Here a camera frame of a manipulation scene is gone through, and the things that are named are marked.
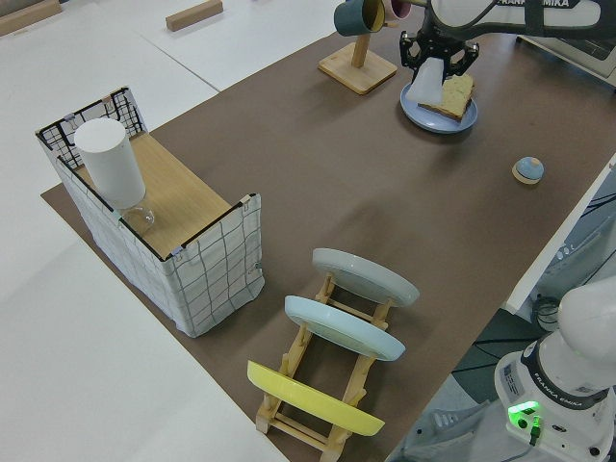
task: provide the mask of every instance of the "white cylinder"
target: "white cylinder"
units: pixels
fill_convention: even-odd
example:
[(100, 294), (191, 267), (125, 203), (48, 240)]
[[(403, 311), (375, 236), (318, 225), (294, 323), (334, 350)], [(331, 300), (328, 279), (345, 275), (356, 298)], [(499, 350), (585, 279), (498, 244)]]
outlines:
[(143, 200), (145, 184), (124, 125), (106, 117), (88, 120), (74, 141), (97, 192), (112, 207), (128, 209)]

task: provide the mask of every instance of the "dark green mug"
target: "dark green mug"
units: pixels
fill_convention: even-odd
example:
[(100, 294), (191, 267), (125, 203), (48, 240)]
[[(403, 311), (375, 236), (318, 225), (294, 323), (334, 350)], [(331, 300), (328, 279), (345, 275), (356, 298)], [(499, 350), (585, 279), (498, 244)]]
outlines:
[(382, 0), (346, 0), (336, 7), (334, 25), (341, 36), (361, 36), (378, 32), (385, 23)]

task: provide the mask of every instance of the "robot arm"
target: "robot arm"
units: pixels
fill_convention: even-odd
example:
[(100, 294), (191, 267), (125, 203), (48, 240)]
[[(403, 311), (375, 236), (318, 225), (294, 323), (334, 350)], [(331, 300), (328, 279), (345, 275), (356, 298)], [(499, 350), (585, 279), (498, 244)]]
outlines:
[[(414, 71), (413, 80), (429, 58), (443, 61), (442, 80), (462, 75), (479, 54), (478, 44), (466, 40), (483, 34), (616, 38), (616, 0), (408, 1), (425, 7), (421, 30), (402, 32), (399, 42), (402, 65)], [(460, 52), (462, 57), (453, 62), (451, 58)]]

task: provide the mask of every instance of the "brown table mat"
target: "brown table mat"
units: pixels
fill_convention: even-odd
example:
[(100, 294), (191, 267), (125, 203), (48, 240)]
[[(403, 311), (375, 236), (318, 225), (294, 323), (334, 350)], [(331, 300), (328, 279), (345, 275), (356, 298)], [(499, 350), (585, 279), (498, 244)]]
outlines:
[[(419, 19), (374, 35), (371, 51), (399, 64), (399, 33)], [(227, 201), (262, 195), (266, 287), (195, 340), (140, 297), (254, 418), (262, 395), (245, 378), (246, 360), (278, 367), (296, 333), (284, 296), (312, 297), (321, 284), (313, 248), (348, 251), (411, 280), (421, 298), (393, 310), (389, 329), (407, 351), (372, 367), (360, 403), (386, 424), (374, 437), (351, 437), (341, 458), (382, 461), (611, 157), (616, 98), (537, 48), (487, 36), (470, 70), (476, 125), (435, 135), (399, 105), (407, 69), (365, 96), (317, 70), (349, 42), (320, 40), (152, 133)], [(534, 188), (511, 174), (524, 156), (546, 166)], [(101, 255), (64, 188), (43, 197)], [(316, 339), (297, 378), (341, 397), (353, 357)], [(293, 462), (319, 459), (276, 429), (269, 437)]]

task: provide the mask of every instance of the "bread slice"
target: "bread slice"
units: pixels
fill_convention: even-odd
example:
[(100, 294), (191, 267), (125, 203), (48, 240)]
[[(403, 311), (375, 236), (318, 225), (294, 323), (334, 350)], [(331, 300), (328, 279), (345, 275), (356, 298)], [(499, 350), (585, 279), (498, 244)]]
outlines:
[(440, 105), (420, 104), (420, 106), (459, 122), (471, 104), (474, 85), (475, 80), (471, 75), (454, 75), (443, 84), (443, 102)]

